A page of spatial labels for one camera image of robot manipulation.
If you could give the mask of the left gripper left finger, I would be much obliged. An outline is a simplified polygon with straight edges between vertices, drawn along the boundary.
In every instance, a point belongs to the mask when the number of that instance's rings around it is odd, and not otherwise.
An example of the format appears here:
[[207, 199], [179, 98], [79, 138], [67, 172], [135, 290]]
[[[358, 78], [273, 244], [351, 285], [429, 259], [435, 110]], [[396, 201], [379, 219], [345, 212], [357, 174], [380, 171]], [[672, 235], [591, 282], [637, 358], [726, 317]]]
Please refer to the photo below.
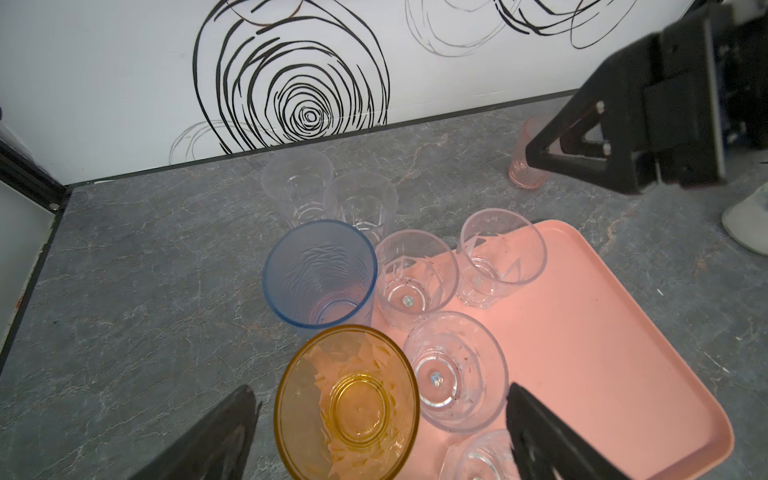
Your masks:
[[241, 385], [133, 475], [135, 479], [241, 479], [261, 403]]

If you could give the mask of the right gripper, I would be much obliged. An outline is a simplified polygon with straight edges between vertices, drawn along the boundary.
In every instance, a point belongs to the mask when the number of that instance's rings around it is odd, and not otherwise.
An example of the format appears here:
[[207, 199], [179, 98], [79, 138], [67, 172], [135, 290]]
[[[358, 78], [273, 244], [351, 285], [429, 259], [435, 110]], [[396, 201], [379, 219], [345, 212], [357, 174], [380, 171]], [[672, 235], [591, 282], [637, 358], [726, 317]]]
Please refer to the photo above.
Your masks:
[[529, 164], [614, 192], [726, 180], [726, 159], [767, 147], [767, 5], [707, 3], [652, 51], [622, 50], [528, 144]]

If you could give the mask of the blue plastic cup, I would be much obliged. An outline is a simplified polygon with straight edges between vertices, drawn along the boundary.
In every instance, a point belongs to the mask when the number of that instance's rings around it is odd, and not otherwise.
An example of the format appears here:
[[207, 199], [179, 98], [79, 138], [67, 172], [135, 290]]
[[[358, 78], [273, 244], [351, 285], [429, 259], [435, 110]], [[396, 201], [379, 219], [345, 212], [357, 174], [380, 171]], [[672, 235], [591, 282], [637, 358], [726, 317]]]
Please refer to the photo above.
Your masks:
[[265, 300], [283, 322], [309, 336], [341, 325], [372, 324], [378, 261], [368, 238], [338, 220], [285, 234], [264, 264]]

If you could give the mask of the pink plastic tray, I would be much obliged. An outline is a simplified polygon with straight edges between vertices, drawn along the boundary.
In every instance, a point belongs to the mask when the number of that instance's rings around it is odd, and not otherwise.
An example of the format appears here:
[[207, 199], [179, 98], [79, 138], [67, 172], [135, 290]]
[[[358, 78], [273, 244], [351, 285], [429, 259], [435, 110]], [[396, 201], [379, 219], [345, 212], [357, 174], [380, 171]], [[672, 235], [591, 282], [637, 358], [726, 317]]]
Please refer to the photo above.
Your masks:
[[695, 479], [732, 452], [723, 408], [583, 236], [538, 226], [542, 274], [479, 309], [449, 309], [487, 327], [508, 376], [627, 476]]

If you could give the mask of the yellow plastic cup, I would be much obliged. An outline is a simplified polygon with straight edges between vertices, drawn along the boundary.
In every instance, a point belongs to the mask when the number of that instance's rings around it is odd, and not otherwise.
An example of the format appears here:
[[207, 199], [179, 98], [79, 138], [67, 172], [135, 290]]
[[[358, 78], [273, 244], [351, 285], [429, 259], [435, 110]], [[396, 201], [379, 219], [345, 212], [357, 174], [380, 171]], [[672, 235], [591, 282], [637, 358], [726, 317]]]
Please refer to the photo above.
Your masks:
[[362, 325], [321, 331], [291, 359], [274, 437], [294, 479], [393, 479], [417, 438], [420, 396], [409, 360]]

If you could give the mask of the clear faceted glass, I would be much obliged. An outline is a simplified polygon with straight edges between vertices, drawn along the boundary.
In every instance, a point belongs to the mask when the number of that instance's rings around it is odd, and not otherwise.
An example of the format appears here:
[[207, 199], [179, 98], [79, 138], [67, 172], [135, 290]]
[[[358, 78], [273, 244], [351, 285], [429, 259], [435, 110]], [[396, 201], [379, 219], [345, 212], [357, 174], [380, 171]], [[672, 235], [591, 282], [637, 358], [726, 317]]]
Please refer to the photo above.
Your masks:
[[390, 327], [410, 331], [455, 296], [457, 259], [439, 237], [422, 230], [401, 230], [384, 238], [375, 254], [375, 294]]

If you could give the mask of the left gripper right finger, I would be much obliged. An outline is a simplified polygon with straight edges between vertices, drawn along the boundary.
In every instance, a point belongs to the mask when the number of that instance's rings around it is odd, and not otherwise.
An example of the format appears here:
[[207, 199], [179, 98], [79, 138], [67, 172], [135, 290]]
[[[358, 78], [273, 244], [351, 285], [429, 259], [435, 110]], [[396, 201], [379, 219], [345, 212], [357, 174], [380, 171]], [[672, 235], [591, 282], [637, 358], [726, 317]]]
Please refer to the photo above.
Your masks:
[[510, 385], [507, 395], [506, 428], [522, 479], [628, 479], [517, 383]]

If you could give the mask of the clear cup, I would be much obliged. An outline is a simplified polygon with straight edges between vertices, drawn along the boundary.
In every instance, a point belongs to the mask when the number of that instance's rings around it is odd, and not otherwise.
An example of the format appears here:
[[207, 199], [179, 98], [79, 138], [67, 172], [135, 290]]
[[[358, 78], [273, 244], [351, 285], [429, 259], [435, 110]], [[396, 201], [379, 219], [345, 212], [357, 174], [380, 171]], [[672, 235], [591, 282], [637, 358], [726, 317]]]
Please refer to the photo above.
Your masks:
[[509, 387], [505, 355], [476, 319], [455, 311], [429, 315], [408, 334], [404, 352], [417, 381], [421, 415], [455, 434], [474, 434], [500, 414]]
[[439, 479], [519, 479], [510, 434], [484, 432], [450, 446]]

